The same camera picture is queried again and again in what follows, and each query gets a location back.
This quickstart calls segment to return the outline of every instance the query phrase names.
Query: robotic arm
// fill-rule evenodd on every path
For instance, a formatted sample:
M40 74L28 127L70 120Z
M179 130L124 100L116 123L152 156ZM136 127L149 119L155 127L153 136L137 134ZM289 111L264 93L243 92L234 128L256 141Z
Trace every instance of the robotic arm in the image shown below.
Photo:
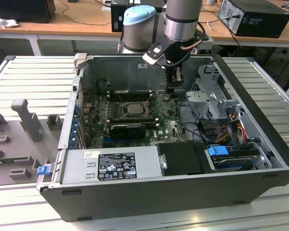
M130 48L137 44L137 48L145 49L143 59L150 65L158 65L165 70L166 93L173 93L173 87L182 85L184 82L181 75L182 63L189 59L192 49L197 47L206 37L201 24L202 33L197 31L198 17L202 0L168 0L166 17L163 21L164 33L149 47L147 38L152 37L153 26L148 20L142 24L141 30L129 33L131 30L125 23L125 18L135 10L130 8L124 17L124 41L125 47Z

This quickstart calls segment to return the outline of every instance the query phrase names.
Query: red wire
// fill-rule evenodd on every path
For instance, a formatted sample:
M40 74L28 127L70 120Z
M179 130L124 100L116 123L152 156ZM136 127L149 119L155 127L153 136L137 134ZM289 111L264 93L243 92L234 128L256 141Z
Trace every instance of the red wire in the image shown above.
M225 127L226 127L226 126L222 126L222 127L218 130L218 137L217 137L217 138L220 137L220 135L221 135L220 133L221 133L222 129L225 128Z

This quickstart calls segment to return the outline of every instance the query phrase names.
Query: aluminum profile table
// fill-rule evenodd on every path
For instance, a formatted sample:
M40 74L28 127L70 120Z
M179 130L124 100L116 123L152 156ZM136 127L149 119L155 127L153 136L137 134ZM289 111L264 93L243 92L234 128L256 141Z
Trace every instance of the aluminum profile table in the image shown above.
M14 99L27 99L29 112L39 119L64 118L76 76L73 56L10 56L0 65L0 114L19 120L11 109Z
M64 64L65 59L73 60L73 57L16 57L16 60L20 63L33 62L34 64L45 63L45 59L54 59L57 63ZM289 97L256 63L246 59L231 58L225 58L225 61L289 145ZM0 66L0 82L4 80L1 78L2 76L10 75L9 72L16 71L13 70L13 66L27 71L27 68L23 68L22 65L12 65L11 67L7 65L8 63L12 62L4 61ZM39 68L38 70L42 73L30 74L35 76L36 81L40 80L37 77L42 76L44 80L57 81L58 79L72 78L74 72L73 68L67 67L64 71L68 73L63 76L63 73L47 74L46 69L53 68ZM62 88L62 86L68 85L62 85L62 82L57 81L57 84L48 86ZM75 223L62 221L54 209L40 196L35 184L0 186L0 231L32 229L38 231L47 229L91 231L289 231L289 185L272 188L249 205Z

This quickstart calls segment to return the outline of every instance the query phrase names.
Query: computer tower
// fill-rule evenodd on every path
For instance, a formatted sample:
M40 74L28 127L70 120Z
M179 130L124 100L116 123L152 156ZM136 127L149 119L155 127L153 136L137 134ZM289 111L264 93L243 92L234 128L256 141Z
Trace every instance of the computer tower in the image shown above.
M224 0L218 17L236 36L278 38L289 12L265 0Z
M0 18L48 23L56 8L53 0L0 0Z

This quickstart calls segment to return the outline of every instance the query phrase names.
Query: wooden desk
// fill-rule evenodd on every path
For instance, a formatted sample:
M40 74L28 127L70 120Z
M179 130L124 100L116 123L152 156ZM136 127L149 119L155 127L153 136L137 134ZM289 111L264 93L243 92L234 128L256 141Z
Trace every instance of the wooden desk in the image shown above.
M277 6L284 1L270 0ZM103 12L102 5L94 0L79 0L77 3L69 3L67 0L54 0L56 12L48 24L21 23L20 27L1 29L0 38L28 39L35 55L42 55L39 39L60 39L60 40L91 40L91 41L118 41L121 33L111 32L111 13ZM218 6L203 6L207 10L218 10ZM70 20L87 24L78 24ZM210 12L201 12L199 21L213 21L217 16ZM222 22L210 23L212 29L207 28L207 33L213 38L214 44L236 45L227 27ZM280 38L255 38L236 37L242 46L267 46L267 47L289 47L289 22L282 32Z
M120 33L111 32L111 13L102 11L102 5L93 0L79 0L77 3L70 3L67 0L54 0L56 12L50 23L34 24L31 28L33 34L52 34L52 35L82 35L82 36L120 36ZM74 23L96 24L82 25Z
M276 6L281 6L286 1L270 0ZM205 9L213 10L216 7L204 6ZM218 19L217 16L208 12L201 12L199 21L207 22ZM213 38L214 44L220 45L233 45L236 44L232 38L227 27L221 22L214 22L209 24L213 29L206 29L206 32ZM271 47L289 47L289 22L285 27L284 31L277 38L256 38L256 37L236 37L240 45L244 46L271 46Z

